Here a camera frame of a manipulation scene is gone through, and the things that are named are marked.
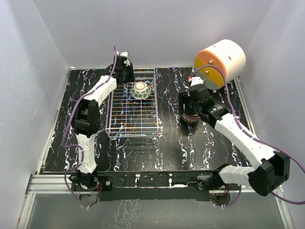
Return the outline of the brown patterned bowl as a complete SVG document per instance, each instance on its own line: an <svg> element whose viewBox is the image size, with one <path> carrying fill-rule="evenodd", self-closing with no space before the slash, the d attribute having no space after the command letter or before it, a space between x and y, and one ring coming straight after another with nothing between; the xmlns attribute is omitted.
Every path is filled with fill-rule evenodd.
<svg viewBox="0 0 305 229"><path fill-rule="evenodd" d="M190 124L196 123L196 122L198 122L198 121L201 119L199 116L189 116L189 115L186 115L186 114L183 114L183 115L181 116L181 118L182 118L185 122L190 123Z"/></svg>

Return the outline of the green spotted white bowl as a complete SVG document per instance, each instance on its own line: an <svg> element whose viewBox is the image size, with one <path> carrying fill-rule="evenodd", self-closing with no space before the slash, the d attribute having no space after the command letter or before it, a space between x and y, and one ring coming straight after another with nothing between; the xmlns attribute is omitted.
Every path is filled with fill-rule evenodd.
<svg viewBox="0 0 305 229"><path fill-rule="evenodd" d="M151 95L150 87L144 82L136 82L130 92L132 97L137 100L145 100Z"/></svg>

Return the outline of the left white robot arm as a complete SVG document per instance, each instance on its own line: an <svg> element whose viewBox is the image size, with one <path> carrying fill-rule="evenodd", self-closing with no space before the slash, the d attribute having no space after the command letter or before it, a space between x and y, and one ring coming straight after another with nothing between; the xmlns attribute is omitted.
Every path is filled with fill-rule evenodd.
<svg viewBox="0 0 305 229"><path fill-rule="evenodd" d="M95 137L101 126L100 106L109 94L124 83L135 81L128 52L118 53L99 81L76 103L72 127L77 139L79 163L75 184L87 190L98 186L95 162Z"/></svg>

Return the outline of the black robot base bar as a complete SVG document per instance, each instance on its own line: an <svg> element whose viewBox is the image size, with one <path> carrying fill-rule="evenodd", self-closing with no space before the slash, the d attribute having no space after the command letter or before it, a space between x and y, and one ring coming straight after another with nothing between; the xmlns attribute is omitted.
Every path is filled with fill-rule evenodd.
<svg viewBox="0 0 305 229"><path fill-rule="evenodd" d="M69 176L72 190L93 192L98 201L193 199L216 205L232 201L237 185L225 185L212 171L81 172Z"/></svg>

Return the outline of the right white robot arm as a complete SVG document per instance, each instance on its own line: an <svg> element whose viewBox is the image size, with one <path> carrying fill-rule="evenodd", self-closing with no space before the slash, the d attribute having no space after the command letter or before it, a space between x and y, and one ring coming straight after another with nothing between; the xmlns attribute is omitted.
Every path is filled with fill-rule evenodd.
<svg viewBox="0 0 305 229"><path fill-rule="evenodd" d="M202 120L228 138L250 162L249 167L224 164L213 171L213 185L224 189L229 184L250 186L267 196L289 179L290 158L280 150L266 146L251 136L237 117L222 102L216 101L204 84L192 85L179 93L179 114L185 122Z"/></svg>

